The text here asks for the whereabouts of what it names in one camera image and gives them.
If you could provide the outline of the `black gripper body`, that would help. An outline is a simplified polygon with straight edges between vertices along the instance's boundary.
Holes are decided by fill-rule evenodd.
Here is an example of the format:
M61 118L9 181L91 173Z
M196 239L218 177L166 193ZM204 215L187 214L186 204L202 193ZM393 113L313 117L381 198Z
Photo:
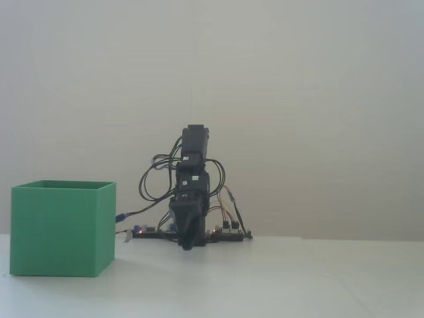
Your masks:
M169 207L175 210L183 204L199 203L201 214L206 214L210 207L210 193L210 177L207 172L177 172L176 189Z

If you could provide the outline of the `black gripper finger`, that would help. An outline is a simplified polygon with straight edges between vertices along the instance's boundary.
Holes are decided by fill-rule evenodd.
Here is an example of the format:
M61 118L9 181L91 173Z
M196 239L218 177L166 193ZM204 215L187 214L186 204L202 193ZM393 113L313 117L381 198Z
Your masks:
M187 213L184 211L171 211L170 215L172 216L173 222L175 224L178 245L181 246L183 250L187 250Z
M185 249L191 250L198 242L201 234L201 215L189 212L187 221L187 230L185 233Z

